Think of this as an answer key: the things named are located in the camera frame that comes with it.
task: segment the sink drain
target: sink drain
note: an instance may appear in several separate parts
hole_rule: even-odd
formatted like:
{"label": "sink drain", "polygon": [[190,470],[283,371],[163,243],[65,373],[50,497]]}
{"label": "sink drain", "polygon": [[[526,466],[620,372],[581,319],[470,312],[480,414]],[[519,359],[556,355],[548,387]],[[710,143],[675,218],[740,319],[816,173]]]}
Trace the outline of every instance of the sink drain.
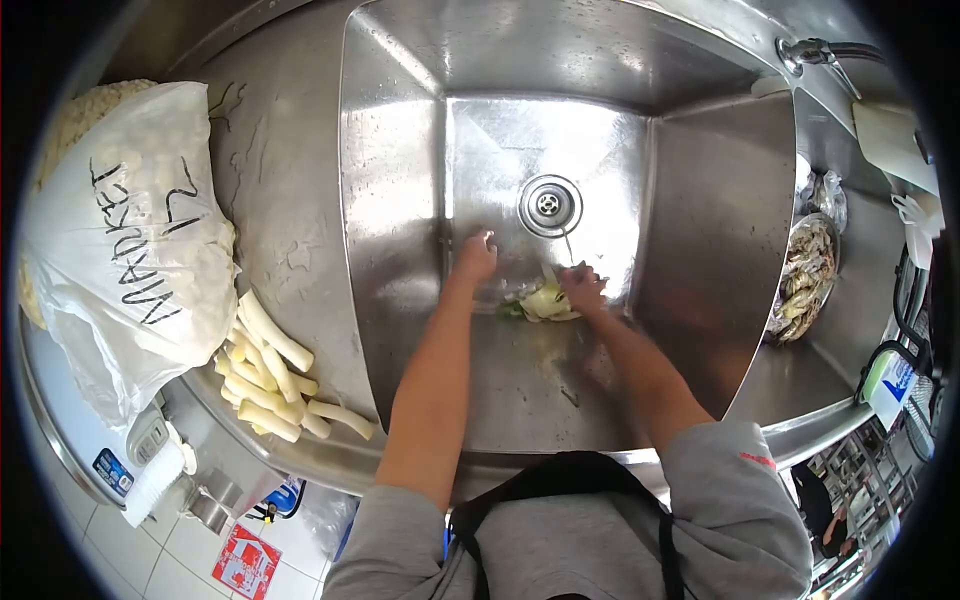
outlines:
{"label": "sink drain", "polygon": [[580,223],[584,207],[572,181],[541,175],[523,186],[518,212],[520,222],[534,235],[563,237]]}

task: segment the white plastic bag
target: white plastic bag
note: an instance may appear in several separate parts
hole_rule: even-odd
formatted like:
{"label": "white plastic bag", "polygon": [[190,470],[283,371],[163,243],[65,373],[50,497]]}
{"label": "white plastic bag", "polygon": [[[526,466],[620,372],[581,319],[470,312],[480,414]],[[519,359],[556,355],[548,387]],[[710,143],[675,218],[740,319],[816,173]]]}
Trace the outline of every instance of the white plastic bag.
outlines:
{"label": "white plastic bag", "polygon": [[933,240],[940,237],[946,222],[939,198],[923,191],[914,195],[916,200],[895,194],[891,194],[890,199],[903,221],[910,260],[918,268],[929,271],[930,261],[933,260]]}
{"label": "white plastic bag", "polygon": [[348,493],[323,486],[307,486],[300,504],[300,518],[317,547],[331,560],[353,522],[360,500]]}
{"label": "white plastic bag", "polygon": [[27,205],[23,255],[43,319],[115,428],[205,364],[234,318],[233,225],[213,195],[206,111],[205,84],[136,93]]}

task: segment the apron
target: apron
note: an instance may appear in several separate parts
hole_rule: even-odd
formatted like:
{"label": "apron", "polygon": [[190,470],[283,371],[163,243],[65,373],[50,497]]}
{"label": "apron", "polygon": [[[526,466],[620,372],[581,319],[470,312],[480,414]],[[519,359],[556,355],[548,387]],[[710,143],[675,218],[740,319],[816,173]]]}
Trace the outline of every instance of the apron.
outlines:
{"label": "apron", "polygon": [[660,514],[660,568],[666,597],[667,600],[682,600],[684,578],[680,573],[680,557],[673,545],[673,515],[667,513],[657,497],[623,465],[606,454],[583,450],[555,454],[453,509],[450,514],[453,534],[477,564],[473,599],[490,600],[487,573],[475,535],[494,505],[527,498],[600,492],[627,494]]}

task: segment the person's left hand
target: person's left hand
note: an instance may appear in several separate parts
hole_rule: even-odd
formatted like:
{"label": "person's left hand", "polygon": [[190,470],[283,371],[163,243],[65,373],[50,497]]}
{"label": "person's left hand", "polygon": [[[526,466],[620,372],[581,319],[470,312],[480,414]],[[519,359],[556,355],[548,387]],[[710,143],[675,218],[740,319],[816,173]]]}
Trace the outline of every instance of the person's left hand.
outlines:
{"label": "person's left hand", "polygon": [[496,269],[496,245],[487,245],[493,232],[485,229],[464,242],[460,250],[460,257],[453,267],[451,279],[463,281],[470,287],[476,287],[481,281],[486,281]]}

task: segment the green vegetable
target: green vegetable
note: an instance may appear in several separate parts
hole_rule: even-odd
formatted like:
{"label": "green vegetable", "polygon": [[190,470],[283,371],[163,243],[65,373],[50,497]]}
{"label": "green vegetable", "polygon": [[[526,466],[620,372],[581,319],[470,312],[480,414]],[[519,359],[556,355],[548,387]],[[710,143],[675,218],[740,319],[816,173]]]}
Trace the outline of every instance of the green vegetable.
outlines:
{"label": "green vegetable", "polygon": [[496,308],[496,314],[504,319],[523,319],[527,316],[527,313],[523,311],[523,307],[520,306],[520,300],[500,304]]}
{"label": "green vegetable", "polygon": [[574,312],[570,307],[570,302],[566,299],[566,294],[561,289],[553,269],[544,263],[540,264],[540,268],[543,270],[546,283],[524,299],[500,304],[496,310],[497,315],[508,319],[526,317],[530,323],[570,321],[580,317],[580,313]]}
{"label": "green vegetable", "polygon": [[557,283],[547,283],[539,290],[519,302],[527,321],[569,321],[580,317],[573,312],[566,294]]}

